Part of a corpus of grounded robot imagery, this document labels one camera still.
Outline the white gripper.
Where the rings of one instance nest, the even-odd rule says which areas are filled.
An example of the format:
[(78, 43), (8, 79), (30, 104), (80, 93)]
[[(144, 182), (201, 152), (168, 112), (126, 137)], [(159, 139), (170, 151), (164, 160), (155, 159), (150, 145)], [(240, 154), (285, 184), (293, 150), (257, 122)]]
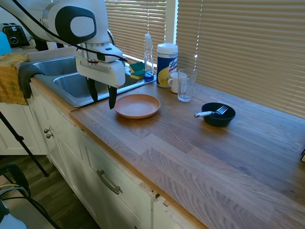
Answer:
[(108, 85), (109, 108), (115, 107), (117, 98), (117, 88), (125, 84), (125, 68), (121, 61), (115, 60), (111, 63), (98, 62), (91, 64), (82, 56), (80, 51), (76, 52), (77, 72), (86, 78), (89, 93), (93, 102), (98, 101), (98, 93), (95, 81)]

